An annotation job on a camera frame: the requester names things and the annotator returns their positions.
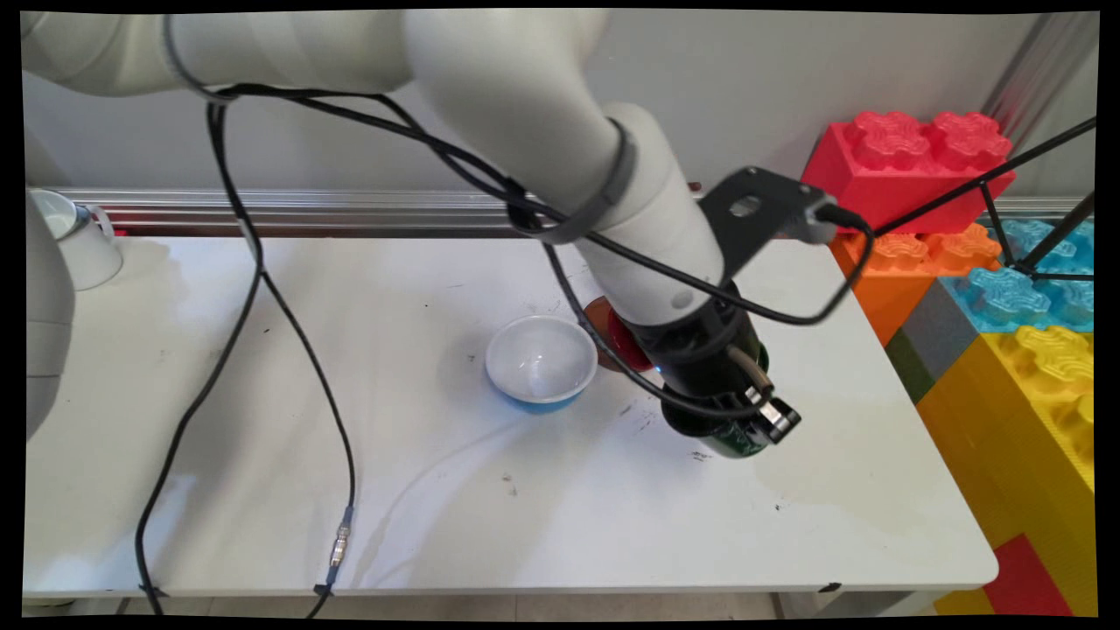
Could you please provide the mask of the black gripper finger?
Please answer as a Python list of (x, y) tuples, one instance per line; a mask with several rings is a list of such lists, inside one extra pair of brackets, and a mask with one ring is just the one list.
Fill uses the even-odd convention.
[(801, 415), (777, 397), (760, 404), (759, 410), (749, 418), (752, 433), (767, 445), (777, 445), (802, 421)]

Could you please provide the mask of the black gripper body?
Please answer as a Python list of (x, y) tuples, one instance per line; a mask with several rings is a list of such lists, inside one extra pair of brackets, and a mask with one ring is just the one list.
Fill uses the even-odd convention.
[(623, 324), (648, 362), (660, 369), (664, 392), (708, 410), (752, 406), (746, 397), (752, 380), (727, 352), (727, 348), (740, 348), (759, 361), (760, 340), (747, 312), (712, 297), (673, 324), (640, 325), (631, 319)]

